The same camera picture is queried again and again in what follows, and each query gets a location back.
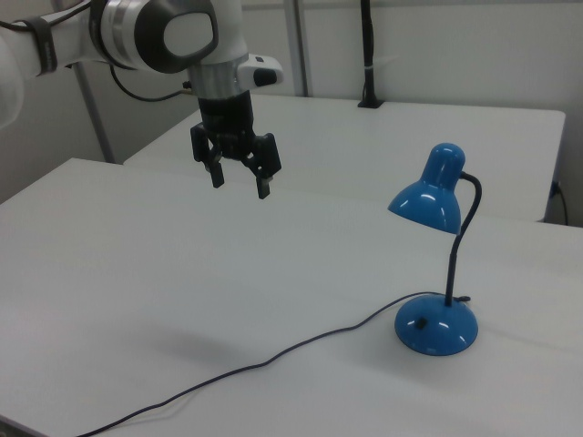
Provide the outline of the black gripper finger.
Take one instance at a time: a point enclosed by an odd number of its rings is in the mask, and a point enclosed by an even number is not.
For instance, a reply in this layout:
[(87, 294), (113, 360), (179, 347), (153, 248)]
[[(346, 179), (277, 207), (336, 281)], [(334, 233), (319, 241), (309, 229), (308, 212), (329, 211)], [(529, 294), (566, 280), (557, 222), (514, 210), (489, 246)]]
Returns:
[(271, 192), (270, 182), (280, 171), (279, 151), (272, 133), (252, 138), (251, 151), (245, 157), (245, 166), (256, 178), (259, 199), (267, 198)]
[(210, 173), (212, 186), (219, 188), (224, 184), (220, 147), (211, 142), (210, 134), (202, 123), (190, 129), (190, 138), (194, 160), (204, 165)]

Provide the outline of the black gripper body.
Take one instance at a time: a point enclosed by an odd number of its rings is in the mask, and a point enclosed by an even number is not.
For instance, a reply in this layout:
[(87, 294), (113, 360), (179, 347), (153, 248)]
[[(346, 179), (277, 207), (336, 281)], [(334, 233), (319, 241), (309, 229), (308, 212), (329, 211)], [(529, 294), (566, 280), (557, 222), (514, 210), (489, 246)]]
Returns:
[(224, 99), (199, 99), (202, 122), (198, 125), (198, 160), (210, 160), (209, 143), (225, 158), (254, 159), (251, 93)]

